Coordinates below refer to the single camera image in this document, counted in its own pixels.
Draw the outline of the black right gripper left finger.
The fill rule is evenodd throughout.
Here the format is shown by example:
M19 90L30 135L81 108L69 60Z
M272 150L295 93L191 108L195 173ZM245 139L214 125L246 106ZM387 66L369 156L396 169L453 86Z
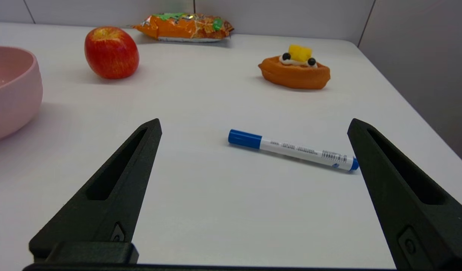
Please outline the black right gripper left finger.
M140 125L31 239L35 263L135 264L133 234L162 129Z

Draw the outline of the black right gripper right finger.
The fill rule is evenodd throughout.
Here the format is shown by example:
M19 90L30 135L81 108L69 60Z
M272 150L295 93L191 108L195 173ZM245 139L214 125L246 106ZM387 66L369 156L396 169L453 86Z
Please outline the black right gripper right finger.
M462 271L462 205L372 125L347 134L396 268Z

